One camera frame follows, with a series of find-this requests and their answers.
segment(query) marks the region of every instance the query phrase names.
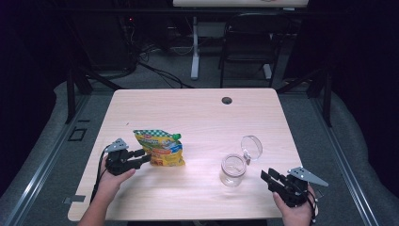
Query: chair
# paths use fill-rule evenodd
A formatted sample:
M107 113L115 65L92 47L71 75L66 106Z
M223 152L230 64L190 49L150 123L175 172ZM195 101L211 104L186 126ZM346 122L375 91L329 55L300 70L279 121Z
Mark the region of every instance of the chair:
M223 88L224 79L229 79L224 77L225 62L229 62L260 64L260 69L264 64L273 65L268 84L271 88L281 43L290 25L290 20L280 14L242 13L230 18L226 22L219 60L220 87Z

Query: human hand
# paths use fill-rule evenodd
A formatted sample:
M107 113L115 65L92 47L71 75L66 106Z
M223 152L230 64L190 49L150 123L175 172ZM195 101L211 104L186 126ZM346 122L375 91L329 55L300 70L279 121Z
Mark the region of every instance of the human hand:
M97 194L94 197L94 201L101 200L102 203L108 205L114 200L115 196L120 190L120 185L124 181L132 177L135 174L136 170L130 169L121 175L115 176L105 169L105 162L106 157L104 157L102 161L101 173L104 174L101 177Z
M309 192L314 196L314 191L311 186L308 186ZM313 197L309 195L309 199L313 202ZM303 203L298 207L289 207L284 200L279 196L279 193L273 192L273 199L276 206L282 213L282 221L284 226L308 226L311 223L312 207L308 202Z

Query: desk leg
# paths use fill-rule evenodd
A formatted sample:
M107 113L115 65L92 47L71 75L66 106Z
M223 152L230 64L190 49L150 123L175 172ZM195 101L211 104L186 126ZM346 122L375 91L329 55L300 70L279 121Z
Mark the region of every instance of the desk leg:
M193 63L191 65L191 79L199 79L199 67L200 67L200 54L199 54L199 34L198 34L198 22L197 17L193 18Z
M74 81L72 69L68 71L67 76L67 94L68 94L68 118L66 124L70 123L76 113L76 102L74 94Z
M263 65L263 72L264 72L264 78L265 79L272 78L272 70L270 69L270 64L264 64Z

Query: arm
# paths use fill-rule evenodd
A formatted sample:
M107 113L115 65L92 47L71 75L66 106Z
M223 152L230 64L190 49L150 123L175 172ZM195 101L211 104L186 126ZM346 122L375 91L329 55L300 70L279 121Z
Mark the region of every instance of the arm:
M120 185L136 172L135 169L130 169L121 175L114 176L105 169L105 160L106 157L102 162L101 172L104 174L101 177L97 194L78 225L103 225L106 209L117 195Z
M314 195L314 191L311 186L308 186L308 190ZM273 192L273 199L276 206L282 213L282 221L284 226L309 226L311 223L311 206L305 202L301 206L290 208L284 203L279 196L279 193Z

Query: cable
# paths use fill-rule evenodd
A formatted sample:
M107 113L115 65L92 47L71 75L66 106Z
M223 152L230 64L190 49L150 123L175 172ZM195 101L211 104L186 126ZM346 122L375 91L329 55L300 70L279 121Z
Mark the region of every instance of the cable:
M100 156L99 167L98 167L98 169L97 169L96 184L94 185L93 191L91 192L90 203L94 200L94 197L96 196L97 190L98 190L98 188L99 188L100 180L101 180L101 178L103 177L104 173L106 172L106 169L105 169L105 170L103 171L103 173L101 173L101 165L102 165L102 163L103 163L103 158L104 158L104 154L105 154L105 149L103 149L103 152L101 153L101 156Z
M131 74L133 71L134 70L132 68L128 68L121 73L112 74L112 75L104 75L104 74L100 74L100 72L97 72L97 74L99 74L101 77L103 77L107 80L113 80L113 79L117 79L117 78L126 77L127 75ZM88 79L95 79L95 78L90 77L89 75L86 75L86 77Z
M176 51L176 49L185 49L185 48L189 48L189 50L184 52L184 53L179 53L178 51ZM187 47L183 47L183 46L181 46L181 47L171 47L170 49L173 50L173 52L175 54L180 55L180 56L184 56L184 55L189 54L193 50L193 48L194 48L194 45L187 46Z
M303 196L308 204L311 206L311 222L309 225L312 225L313 223L316 222L316 208L317 208L317 199L314 197L313 194L307 189L305 191L302 191L295 183L286 180L286 182L289 182L291 186L298 192L301 196ZM309 199L309 195L313 197L314 200L314 205L311 203L311 199Z
M141 53L138 55L140 59L144 62L149 62L150 61L150 52L159 50L156 48L155 44L150 44L146 49L141 50Z
M148 69L148 70L150 70L150 71L153 71L153 72L155 72L155 73L158 73L158 74L161 76L161 78L164 79L164 81L165 81L171 88L173 88L173 87L170 85L170 83L169 83L166 79L169 79L169 80L172 80L173 82L179 83L179 84L180 84L180 89L182 89L183 87L187 87L187 88L194 89L194 87L189 86L189 85L183 83L182 80L180 80L177 76L175 76L175 75L173 75L173 74L171 74L171 73L168 73L168 72L165 72L165 71L162 71L162 70L159 70L159 69L155 69L155 68L153 68L153 67L151 67L151 66L149 66L149 65L147 65L147 64L144 64L144 63L142 63L142 62L138 62L138 65L141 65L141 66L143 66L144 68L146 68L146 69Z

